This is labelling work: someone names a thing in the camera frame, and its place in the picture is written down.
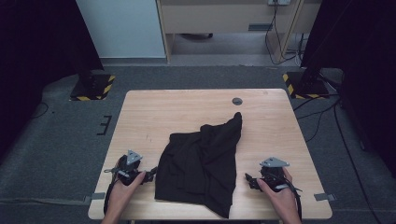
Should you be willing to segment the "person's right hand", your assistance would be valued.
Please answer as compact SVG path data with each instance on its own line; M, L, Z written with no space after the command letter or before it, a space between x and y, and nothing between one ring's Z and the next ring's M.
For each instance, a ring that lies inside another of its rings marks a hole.
M257 183L267 195L283 224L302 224L295 195L290 187L274 192L263 180L258 179Z

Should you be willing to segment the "light wooden desk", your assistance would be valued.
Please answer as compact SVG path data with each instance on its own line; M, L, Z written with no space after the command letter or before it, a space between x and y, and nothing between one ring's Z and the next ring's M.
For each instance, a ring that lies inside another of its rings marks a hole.
M311 32L322 0L291 0L273 7L267 0L156 0L165 54L172 54L177 34L267 33L277 62L286 59L296 34Z

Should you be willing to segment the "white panel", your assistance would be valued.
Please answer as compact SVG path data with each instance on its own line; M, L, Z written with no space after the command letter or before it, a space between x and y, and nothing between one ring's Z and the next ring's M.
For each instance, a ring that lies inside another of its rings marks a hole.
M156 0L77 0L103 59L165 57Z

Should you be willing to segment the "black cloth garment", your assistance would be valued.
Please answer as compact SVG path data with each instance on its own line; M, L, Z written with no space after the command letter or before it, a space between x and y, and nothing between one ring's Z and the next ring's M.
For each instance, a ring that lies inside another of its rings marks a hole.
M159 160L155 198L201 204L227 218L236 187L235 153L242 124L237 112L224 124L172 133Z

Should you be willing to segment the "black floor tape mark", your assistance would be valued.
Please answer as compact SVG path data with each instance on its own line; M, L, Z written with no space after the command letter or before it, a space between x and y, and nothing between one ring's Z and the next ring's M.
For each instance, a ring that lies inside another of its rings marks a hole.
M99 124L99 126L102 128L102 130L97 133L97 135L106 135L109 125L111 123L112 116L111 115L104 115L102 122Z

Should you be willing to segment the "black yellow striped stand base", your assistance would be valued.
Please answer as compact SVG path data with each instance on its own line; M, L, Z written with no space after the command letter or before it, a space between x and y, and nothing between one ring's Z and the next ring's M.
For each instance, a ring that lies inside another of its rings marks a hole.
M322 80L306 72L287 72L282 75L292 99L329 98L330 94Z
M70 94L70 100L104 100L111 90L114 80L115 76L112 75L92 75L88 80L80 77Z

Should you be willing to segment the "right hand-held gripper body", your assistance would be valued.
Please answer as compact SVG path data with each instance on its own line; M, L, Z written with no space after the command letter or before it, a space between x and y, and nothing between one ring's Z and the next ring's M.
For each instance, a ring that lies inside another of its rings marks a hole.
M299 189L292 185L284 173L283 168L289 165L290 164L288 162L275 157L270 157L261 161L261 180L264 181L273 192L280 192L282 189L286 188L298 191Z

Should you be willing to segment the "person's left hand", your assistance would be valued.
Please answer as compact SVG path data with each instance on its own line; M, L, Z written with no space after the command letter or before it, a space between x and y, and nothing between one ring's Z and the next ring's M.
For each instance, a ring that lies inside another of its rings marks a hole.
M124 209L131 201L135 190L141 185L145 175L145 172L140 173L129 186L125 186L121 182L114 185L109 196L104 223L115 224L120 220Z

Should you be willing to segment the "grey tape piece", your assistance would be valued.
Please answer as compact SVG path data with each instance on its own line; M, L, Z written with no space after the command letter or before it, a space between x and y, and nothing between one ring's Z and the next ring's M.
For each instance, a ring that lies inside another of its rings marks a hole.
M314 195L315 199L319 201L336 201L337 198L334 194L327 194L327 193L318 193Z
M95 192L91 195L84 196L83 202L91 202L92 200L103 200L106 197L104 192Z

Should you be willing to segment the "black curtain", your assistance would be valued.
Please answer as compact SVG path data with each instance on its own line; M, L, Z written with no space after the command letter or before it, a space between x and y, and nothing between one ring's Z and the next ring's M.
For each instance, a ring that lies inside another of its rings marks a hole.
M344 72L346 111L396 178L396 0L322 0L303 66Z
M102 68L77 0L0 0L0 163L48 84Z

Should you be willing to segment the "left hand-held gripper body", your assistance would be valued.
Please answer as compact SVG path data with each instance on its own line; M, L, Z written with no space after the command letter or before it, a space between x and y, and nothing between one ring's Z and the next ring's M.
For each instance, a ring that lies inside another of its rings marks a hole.
M118 180L124 185L129 186L139 176L138 166L142 156L129 149L126 155L119 158L115 167L105 169L105 173L111 173L112 179L110 186L113 186Z

